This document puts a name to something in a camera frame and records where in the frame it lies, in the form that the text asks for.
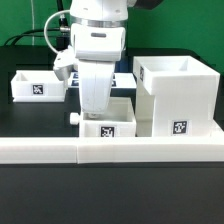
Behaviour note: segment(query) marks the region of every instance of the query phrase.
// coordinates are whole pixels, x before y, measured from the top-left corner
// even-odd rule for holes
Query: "large white box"
[[[210,136],[220,74],[190,56],[135,57],[138,136]]]

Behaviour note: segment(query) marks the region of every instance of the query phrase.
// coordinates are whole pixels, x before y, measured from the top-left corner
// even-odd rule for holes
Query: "black cable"
[[[57,5],[58,5],[58,11],[64,10],[62,0],[57,0]]]
[[[62,0],[57,0],[57,6],[58,6],[58,11],[63,11],[64,10],[64,6],[63,6],[63,2]],[[68,26],[68,20],[66,19],[65,15],[62,14],[59,18],[59,25],[61,26]]]
[[[34,35],[34,34],[21,34],[21,35],[16,35],[16,36],[13,36],[13,37],[10,37],[5,43],[4,43],[4,46],[6,46],[11,40],[17,38],[17,37],[44,37],[44,35]]]
[[[51,29],[48,29],[48,31],[60,31],[60,29],[59,28],[51,28]],[[23,37],[23,35],[32,34],[32,33],[39,33],[39,32],[44,32],[44,29],[28,30],[28,31],[22,33],[21,35],[18,35],[15,38],[15,40],[11,43],[11,45],[15,45]]]

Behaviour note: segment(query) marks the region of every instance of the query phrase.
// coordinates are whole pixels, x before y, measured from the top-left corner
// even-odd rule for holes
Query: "white platform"
[[[0,164],[224,162],[224,133],[182,138],[1,138]]]

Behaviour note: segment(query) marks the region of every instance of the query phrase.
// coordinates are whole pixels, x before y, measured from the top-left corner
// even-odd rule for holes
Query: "black and white tag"
[[[72,86],[79,87],[79,80],[78,79],[72,80]]]
[[[117,86],[117,83],[115,80],[112,81],[112,87],[116,87]]]
[[[113,138],[115,137],[115,127],[100,127],[100,136],[102,138]]]
[[[78,78],[79,78],[79,73],[78,72],[74,72],[73,79],[78,79]]]
[[[142,80],[142,82],[144,82],[144,77],[145,76],[145,71],[144,68],[141,66],[140,67],[140,79]]]
[[[189,121],[173,121],[172,135],[187,135],[188,134]]]
[[[44,85],[42,84],[32,85],[32,94],[38,96],[44,95]]]

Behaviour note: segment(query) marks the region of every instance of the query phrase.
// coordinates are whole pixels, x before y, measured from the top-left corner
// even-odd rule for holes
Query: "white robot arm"
[[[69,77],[75,65],[83,112],[92,115],[105,112],[115,63],[121,59],[125,47],[127,7],[141,7],[145,2],[157,5],[161,0],[72,1],[71,47],[59,52],[54,71],[63,80]]]

